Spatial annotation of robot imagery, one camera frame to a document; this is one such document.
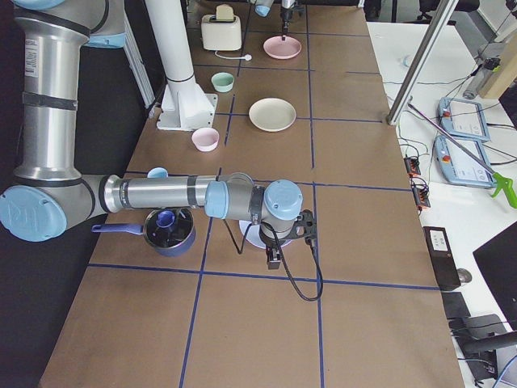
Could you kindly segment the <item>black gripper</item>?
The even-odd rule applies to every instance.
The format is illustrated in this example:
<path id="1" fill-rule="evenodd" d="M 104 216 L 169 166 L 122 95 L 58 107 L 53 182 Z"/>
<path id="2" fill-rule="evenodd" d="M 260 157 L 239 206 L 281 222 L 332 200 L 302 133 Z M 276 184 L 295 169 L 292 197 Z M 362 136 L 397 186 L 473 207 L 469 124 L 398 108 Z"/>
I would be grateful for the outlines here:
<path id="1" fill-rule="evenodd" d="M 287 35 L 288 35 L 288 25 L 292 20 L 292 9 L 282 6 L 280 8 L 280 16 L 281 16 L 282 23 L 283 23 L 281 39 L 286 40 Z"/>
<path id="2" fill-rule="evenodd" d="M 281 238 L 270 224 L 261 224 L 259 227 L 259 237 L 266 246 L 267 268 L 269 270 L 277 270 L 281 265 L 284 257 L 282 247 L 292 240 L 290 238 Z"/>

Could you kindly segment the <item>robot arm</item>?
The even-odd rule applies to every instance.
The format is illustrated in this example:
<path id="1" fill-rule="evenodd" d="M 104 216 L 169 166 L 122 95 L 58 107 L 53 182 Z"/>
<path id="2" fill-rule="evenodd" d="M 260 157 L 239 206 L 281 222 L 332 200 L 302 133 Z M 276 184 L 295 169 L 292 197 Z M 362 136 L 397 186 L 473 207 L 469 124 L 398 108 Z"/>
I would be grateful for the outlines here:
<path id="1" fill-rule="evenodd" d="M 83 175 L 74 166 L 78 72 L 83 46 L 125 42 L 121 1 L 17 1 L 25 34 L 23 161 L 16 183 L 1 195 L 1 222 L 14 236 L 42 242 L 96 215 L 148 209 L 138 224 L 95 231 L 139 234 L 163 255 L 181 255 L 195 241 L 191 210 L 246 221 L 259 228 L 267 264 L 277 268 L 282 246 L 312 225 L 299 187 L 281 179 L 257 185 L 246 174 L 122 179 Z"/>
<path id="2" fill-rule="evenodd" d="M 254 2 L 255 13 L 261 17 L 266 17 L 272 6 L 274 0 L 256 0 Z M 280 1 L 280 18 L 281 18 L 281 40 L 285 41 L 288 37 L 289 24 L 292 20 L 292 15 L 297 5 L 296 0 L 281 0 Z"/>

